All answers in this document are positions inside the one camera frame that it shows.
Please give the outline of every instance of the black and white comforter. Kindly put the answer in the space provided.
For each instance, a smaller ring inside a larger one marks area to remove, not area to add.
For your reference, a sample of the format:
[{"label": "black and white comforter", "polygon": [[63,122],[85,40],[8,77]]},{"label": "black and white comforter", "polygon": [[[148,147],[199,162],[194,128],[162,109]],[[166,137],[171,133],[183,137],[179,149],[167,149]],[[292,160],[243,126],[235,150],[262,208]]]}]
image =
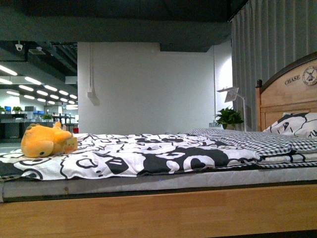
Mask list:
[{"label": "black and white comforter", "polygon": [[0,179],[102,179],[228,169],[255,164],[251,150],[203,136],[77,134],[78,150],[30,159],[21,150],[0,154]]},{"label": "black and white comforter", "polygon": [[317,140],[296,140],[265,132],[207,128],[179,135],[75,136],[78,150],[68,155],[30,159],[21,150],[0,154],[0,180],[103,179],[187,173],[206,168],[317,165],[317,155],[313,153]]}]

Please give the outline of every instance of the gray curtain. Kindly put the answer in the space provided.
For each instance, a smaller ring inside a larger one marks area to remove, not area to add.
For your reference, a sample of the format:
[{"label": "gray curtain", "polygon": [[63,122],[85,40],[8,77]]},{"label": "gray curtain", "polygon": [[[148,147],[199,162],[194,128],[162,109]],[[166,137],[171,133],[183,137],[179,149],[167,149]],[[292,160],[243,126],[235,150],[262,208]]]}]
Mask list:
[{"label": "gray curtain", "polygon": [[[317,51],[317,0],[249,0],[232,20],[233,85],[247,98],[247,130],[255,131],[258,79]],[[242,101],[234,107],[243,112]]]}]

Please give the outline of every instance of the potted plant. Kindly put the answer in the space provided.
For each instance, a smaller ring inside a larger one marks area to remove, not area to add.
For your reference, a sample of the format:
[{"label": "potted plant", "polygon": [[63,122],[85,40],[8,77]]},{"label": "potted plant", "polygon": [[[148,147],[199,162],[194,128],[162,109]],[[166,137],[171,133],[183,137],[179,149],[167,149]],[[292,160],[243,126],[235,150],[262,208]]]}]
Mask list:
[{"label": "potted plant", "polygon": [[232,108],[227,107],[218,112],[219,114],[215,115],[216,118],[219,118],[216,122],[217,125],[221,124],[223,129],[234,129],[236,124],[243,123],[240,113]]},{"label": "potted plant", "polygon": [[5,109],[2,106],[0,106],[0,114],[3,114],[3,113],[5,113]]},{"label": "potted plant", "polygon": [[22,112],[22,108],[21,107],[13,107],[12,111],[15,112],[15,114],[19,114],[20,112]]},{"label": "potted plant", "polygon": [[42,118],[43,118],[44,121],[48,122],[48,121],[50,121],[53,117],[52,117],[50,114],[44,114],[44,115],[42,116]]}]

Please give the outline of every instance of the dark ceiling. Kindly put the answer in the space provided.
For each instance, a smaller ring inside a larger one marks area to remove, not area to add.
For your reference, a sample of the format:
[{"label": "dark ceiling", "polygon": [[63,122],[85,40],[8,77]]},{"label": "dark ceiling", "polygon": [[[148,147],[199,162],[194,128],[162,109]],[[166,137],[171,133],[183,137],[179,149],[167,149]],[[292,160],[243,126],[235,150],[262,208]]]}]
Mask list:
[{"label": "dark ceiling", "polygon": [[0,0],[0,65],[77,95],[76,82],[67,83],[77,76],[77,42],[155,42],[161,51],[207,52],[230,39],[229,20],[246,2]]}]

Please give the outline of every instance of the plush toy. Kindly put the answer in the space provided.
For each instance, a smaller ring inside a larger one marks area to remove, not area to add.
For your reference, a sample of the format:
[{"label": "plush toy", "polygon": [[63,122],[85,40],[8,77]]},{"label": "plush toy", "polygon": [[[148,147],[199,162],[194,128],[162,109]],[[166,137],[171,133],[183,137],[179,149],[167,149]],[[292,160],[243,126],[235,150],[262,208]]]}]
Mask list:
[{"label": "plush toy", "polygon": [[77,138],[62,130],[59,121],[53,128],[32,123],[23,135],[21,149],[30,158],[68,154],[77,150]]}]

